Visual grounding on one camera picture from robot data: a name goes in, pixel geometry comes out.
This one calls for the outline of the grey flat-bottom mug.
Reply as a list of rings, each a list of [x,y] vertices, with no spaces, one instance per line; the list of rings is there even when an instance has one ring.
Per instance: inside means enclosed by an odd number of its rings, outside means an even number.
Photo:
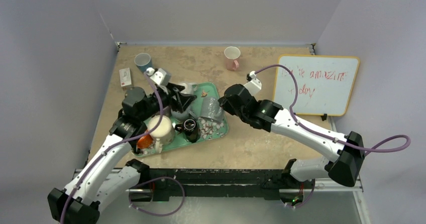
[[[206,96],[202,100],[199,116],[203,119],[220,123],[223,121],[224,111],[216,97]]]

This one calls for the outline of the pink faceted mug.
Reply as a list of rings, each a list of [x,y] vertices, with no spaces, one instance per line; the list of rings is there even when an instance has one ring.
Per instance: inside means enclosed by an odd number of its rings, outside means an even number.
[[[229,46],[224,50],[225,66],[227,70],[235,71],[239,68],[239,58],[241,51],[238,47]]]

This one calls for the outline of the blue textured mug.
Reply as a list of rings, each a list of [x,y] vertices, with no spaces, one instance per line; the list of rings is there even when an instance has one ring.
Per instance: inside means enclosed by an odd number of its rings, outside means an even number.
[[[153,68],[152,58],[148,53],[139,53],[135,57],[134,63],[141,72],[145,72],[148,68]]]

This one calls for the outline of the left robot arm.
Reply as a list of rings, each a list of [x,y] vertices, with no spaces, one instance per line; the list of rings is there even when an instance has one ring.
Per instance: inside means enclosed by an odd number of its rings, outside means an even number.
[[[64,188],[48,194],[54,220],[60,223],[96,223],[101,212],[122,192],[131,187],[152,187],[150,167],[137,159],[128,161],[116,177],[107,180],[116,164],[130,151],[138,149],[140,138],[152,133],[145,121],[159,117],[155,127],[165,122],[164,109],[187,110],[196,95],[183,93],[184,86],[169,83],[152,85],[153,93],[134,87],[126,91],[118,118],[110,128],[102,147],[83,170]]]

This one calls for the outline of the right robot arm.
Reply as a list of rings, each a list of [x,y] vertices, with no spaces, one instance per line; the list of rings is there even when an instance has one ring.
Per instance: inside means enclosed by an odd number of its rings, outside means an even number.
[[[345,135],[327,130],[299,117],[270,100],[256,100],[241,84],[229,87],[218,99],[220,107],[255,129],[294,139],[317,151],[322,157],[290,160],[282,173],[288,187],[317,178],[353,187],[365,159],[362,136],[351,131]]]

